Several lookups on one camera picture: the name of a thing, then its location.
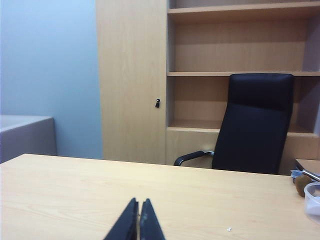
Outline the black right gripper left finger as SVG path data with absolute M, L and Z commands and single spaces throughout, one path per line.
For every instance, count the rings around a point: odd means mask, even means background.
M 139 202 L 132 198 L 104 240 L 136 240 Z

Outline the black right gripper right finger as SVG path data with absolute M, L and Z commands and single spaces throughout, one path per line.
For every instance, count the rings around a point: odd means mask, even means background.
M 142 204 L 139 222 L 139 237 L 141 240 L 166 239 L 149 198 Z

